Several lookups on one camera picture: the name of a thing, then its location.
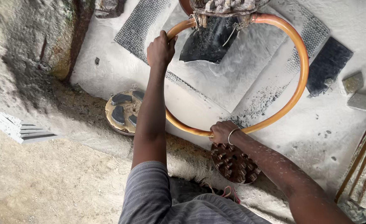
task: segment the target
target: rusty metal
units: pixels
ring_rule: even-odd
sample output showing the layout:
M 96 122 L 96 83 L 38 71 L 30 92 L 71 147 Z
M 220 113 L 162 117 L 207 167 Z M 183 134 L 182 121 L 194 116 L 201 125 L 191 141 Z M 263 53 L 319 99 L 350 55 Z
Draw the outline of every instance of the rusty metal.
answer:
M 249 156 L 234 145 L 213 143 L 211 152 L 214 166 L 231 182 L 250 184 L 261 172 Z
M 198 15 L 232 17 L 256 12 L 270 0 L 190 0 Z

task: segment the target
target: dusty floor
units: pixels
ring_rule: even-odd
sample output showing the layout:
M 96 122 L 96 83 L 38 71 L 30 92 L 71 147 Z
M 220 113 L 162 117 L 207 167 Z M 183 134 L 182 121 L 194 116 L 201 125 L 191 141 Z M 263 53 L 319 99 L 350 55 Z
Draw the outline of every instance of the dusty floor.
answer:
M 0 130 L 0 224 L 117 223 L 130 165 L 66 139 L 20 145 Z

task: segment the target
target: metal disc with studs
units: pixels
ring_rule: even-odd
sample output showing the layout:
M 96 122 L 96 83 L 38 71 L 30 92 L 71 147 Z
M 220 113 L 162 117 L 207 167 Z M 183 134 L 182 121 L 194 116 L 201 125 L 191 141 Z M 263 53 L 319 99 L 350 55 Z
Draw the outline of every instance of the metal disc with studs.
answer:
M 213 143 L 212 160 L 220 174 L 234 183 L 250 184 L 261 172 L 248 155 L 234 145 Z

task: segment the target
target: striped shirt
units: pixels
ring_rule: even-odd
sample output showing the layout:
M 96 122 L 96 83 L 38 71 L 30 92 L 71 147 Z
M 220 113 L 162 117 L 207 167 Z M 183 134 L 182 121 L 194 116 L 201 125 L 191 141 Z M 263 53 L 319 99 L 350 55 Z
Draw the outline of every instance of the striped shirt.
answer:
M 172 206 L 166 166 L 157 161 L 135 166 L 126 184 L 120 224 L 269 224 L 242 205 L 214 194 Z

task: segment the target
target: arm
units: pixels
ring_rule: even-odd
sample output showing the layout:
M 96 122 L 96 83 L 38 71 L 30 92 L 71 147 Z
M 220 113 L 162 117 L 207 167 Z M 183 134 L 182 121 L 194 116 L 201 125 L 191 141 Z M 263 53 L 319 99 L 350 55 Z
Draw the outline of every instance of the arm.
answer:
M 228 143 L 230 132 L 237 128 L 231 121 L 217 122 L 211 127 L 211 141 Z M 235 131 L 230 142 L 246 153 L 287 196 L 296 223 L 352 224 L 339 207 L 327 198 L 324 190 L 303 170 L 285 156 L 255 141 L 242 131 Z
M 175 42 L 168 43 L 165 31 L 147 48 L 150 78 L 146 94 L 137 116 L 133 141 L 132 169 L 145 161 L 159 161 L 166 165 L 164 80 L 168 64 L 175 54 Z

